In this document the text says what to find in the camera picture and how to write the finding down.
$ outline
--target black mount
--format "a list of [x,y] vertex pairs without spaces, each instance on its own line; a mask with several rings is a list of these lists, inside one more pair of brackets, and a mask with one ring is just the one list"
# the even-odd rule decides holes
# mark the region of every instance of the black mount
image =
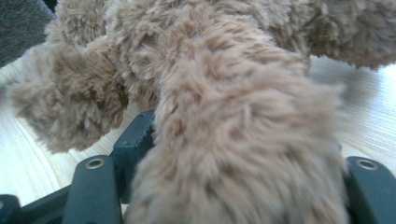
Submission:
[[[0,224],[121,224],[120,203],[130,199],[136,165],[153,147],[154,112],[138,115],[109,156],[78,164],[72,184],[24,207],[13,195],[0,195]],[[396,223],[396,178],[383,164],[346,159],[345,183],[351,224]]]

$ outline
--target fluffy tan fur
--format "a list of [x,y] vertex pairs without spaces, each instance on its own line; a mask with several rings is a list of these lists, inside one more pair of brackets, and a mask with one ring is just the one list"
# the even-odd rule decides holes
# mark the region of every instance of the fluffy tan fur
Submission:
[[107,55],[102,37],[85,49],[42,44],[22,58],[11,97],[52,152],[85,149],[119,127],[128,96]]
[[56,10],[48,43],[24,56],[15,105],[54,151],[117,127],[124,89],[156,108],[128,223],[347,223],[333,137],[342,90],[309,79],[309,56],[394,62],[393,0],[63,0]]

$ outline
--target wooden floor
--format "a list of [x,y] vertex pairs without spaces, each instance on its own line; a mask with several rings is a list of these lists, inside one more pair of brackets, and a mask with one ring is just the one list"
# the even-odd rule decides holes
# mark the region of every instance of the wooden floor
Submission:
[[[396,175],[396,65],[373,72],[313,58],[312,74],[318,82],[347,86],[345,111],[351,128],[339,135],[343,155],[380,161]],[[0,87],[0,194],[17,195],[24,205],[68,185],[77,163],[108,154],[136,114],[130,106],[121,127],[84,152],[51,155],[35,141],[25,121],[14,118],[6,88]]]

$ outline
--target metal screw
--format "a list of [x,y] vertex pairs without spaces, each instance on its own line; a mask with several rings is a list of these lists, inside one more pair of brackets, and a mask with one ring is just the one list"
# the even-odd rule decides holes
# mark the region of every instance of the metal screw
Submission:
[[85,167],[87,169],[96,169],[105,164],[105,161],[103,159],[92,159],[91,161],[88,161],[85,163]]
[[356,163],[359,165],[359,167],[366,170],[371,170],[371,171],[378,170],[378,166],[371,161],[357,160]]

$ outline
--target teddy bear arm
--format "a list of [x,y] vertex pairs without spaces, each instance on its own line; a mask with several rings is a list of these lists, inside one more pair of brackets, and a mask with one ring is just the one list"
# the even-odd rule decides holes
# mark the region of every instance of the teddy bear arm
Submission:
[[43,44],[23,56],[21,80],[10,94],[18,115],[51,152],[90,147],[121,123],[128,96],[102,40],[84,52]]
[[396,2],[325,1],[308,28],[311,52],[358,67],[396,61]]

